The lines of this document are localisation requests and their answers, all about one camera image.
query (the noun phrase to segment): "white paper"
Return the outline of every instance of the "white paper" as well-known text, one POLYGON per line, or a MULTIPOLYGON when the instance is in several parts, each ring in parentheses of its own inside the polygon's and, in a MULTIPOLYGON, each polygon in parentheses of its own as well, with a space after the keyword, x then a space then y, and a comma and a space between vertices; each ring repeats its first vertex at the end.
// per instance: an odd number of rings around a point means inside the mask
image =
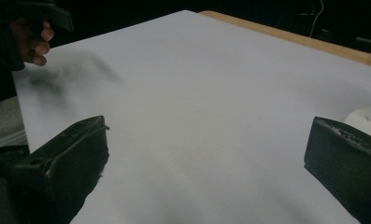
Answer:
POLYGON ((303 158, 314 117, 371 105, 370 66, 190 11, 48 60, 14 74, 31 149, 81 119, 110 127, 72 223, 357 223, 303 158))

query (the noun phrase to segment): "dark background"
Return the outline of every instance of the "dark background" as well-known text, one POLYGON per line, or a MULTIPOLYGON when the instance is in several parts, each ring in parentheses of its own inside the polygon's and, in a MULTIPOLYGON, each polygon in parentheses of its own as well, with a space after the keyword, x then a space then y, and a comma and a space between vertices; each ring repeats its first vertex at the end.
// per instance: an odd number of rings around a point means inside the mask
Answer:
MULTIPOLYGON (((322 0, 313 38, 371 52, 371 0, 322 0)), ((75 31, 55 28, 52 46, 104 34, 180 10, 214 10, 300 35, 310 35, 321 0, 57 0, 72 14, 75 31)))

